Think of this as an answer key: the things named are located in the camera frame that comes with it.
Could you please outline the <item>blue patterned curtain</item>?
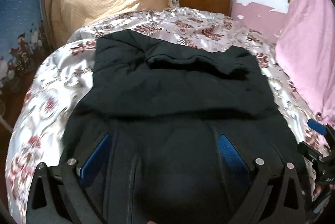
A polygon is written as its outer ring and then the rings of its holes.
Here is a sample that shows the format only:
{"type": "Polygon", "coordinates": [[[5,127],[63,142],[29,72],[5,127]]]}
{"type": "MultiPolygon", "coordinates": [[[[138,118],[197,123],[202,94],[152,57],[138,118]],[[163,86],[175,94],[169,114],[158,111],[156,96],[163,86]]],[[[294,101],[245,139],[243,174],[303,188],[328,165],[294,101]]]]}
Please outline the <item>blue patterned curtain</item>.
{"type": "Polygon", "coordinates": [[[48,53],[40,0],[1,0],[1,116],[48,53]]]}

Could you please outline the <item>black padded jacket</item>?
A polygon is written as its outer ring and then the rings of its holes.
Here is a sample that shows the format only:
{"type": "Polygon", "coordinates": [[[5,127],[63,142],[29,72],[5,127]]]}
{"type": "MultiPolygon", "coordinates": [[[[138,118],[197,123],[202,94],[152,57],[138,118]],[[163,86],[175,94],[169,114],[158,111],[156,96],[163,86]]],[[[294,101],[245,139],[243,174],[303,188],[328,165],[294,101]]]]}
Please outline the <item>black padded jacket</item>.
{"type": "Polygon", "coordinates": [[[223,180],[218,137],[247,165],[297,171],[297,141],[257,59],[232,46],[210,53],[123,30],[97,40],[93,87],[75,107],[61,161],[112,136],[108,159],[85,192],[105,223],[229,223],[243,194],[223,180]]]}

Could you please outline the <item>floral satin bedspread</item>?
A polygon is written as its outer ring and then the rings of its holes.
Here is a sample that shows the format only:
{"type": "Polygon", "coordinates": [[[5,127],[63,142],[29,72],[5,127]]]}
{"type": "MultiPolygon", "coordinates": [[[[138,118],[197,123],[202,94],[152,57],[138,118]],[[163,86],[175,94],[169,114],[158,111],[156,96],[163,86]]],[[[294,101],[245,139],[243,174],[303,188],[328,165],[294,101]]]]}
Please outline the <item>floral satin bedspread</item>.
{"type": "Polygon", "coordinates": [[[55,166],[59,162],[66,122],[93,85],[97,39],[123,29],[209,52],[223,52],[230,46],[246,48],[267,76],[279,111],[296,140],[308,142],[322,155],[329,154],[325,138],[307,125],[312,111],[275,62],[273,44],[260,32],[222,13],[192,8],[122,13],[75,31],[37,71],[14,126],[6,159],[9,212],[17,223],[26,221],[28,190],[37,164],[55,166]]]}

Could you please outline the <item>pink curtain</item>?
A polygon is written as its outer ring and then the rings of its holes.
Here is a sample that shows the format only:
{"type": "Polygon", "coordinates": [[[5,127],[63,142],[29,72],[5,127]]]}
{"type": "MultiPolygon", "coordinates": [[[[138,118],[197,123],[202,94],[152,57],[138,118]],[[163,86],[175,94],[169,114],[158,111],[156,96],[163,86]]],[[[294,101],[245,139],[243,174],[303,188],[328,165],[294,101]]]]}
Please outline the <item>pink curtain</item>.
{"type": "Polygon", "coordinates": [[[334,5],[290,0],[276,60],[323,124],[334,125],[334,5]]]}

